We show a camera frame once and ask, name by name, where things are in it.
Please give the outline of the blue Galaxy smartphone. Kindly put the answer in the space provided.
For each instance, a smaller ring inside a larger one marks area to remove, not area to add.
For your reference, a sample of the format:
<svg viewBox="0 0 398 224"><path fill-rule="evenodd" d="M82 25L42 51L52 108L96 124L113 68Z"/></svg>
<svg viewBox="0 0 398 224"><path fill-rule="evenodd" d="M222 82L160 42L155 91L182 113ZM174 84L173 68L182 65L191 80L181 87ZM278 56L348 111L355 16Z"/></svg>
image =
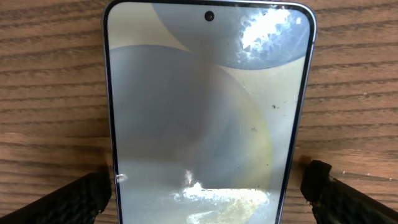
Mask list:
<svg viewBox="0 0 398 224"><path fill-rule="evenodd" d="M119 223L279 223L317 22L279 1L111 1Z"/></svg>

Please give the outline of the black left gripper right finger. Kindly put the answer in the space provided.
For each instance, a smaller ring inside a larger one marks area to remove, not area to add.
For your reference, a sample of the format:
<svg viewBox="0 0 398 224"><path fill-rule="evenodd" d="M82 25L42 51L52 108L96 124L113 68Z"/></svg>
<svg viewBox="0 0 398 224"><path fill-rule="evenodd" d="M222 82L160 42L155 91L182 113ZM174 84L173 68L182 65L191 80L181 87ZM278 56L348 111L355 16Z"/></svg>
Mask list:
<svg viewBox="0 0 398 224"><path fill-rule="evenodd" d="M330 175L318 160L305 165L300 190L317 224L397 224L397 212Z"/></svg>

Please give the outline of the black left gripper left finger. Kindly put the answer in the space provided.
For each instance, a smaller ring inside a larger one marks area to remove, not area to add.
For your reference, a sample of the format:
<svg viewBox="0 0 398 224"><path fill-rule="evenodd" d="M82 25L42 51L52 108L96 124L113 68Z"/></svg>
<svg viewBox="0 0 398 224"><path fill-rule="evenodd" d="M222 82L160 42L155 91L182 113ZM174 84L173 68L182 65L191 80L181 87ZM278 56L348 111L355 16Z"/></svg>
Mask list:
<svg viewBox="0 0 398 224"><path fill-rule="evenodd" d="M1 224L93 224L111 195L109 173L90 173L1 217Z"/></svg>

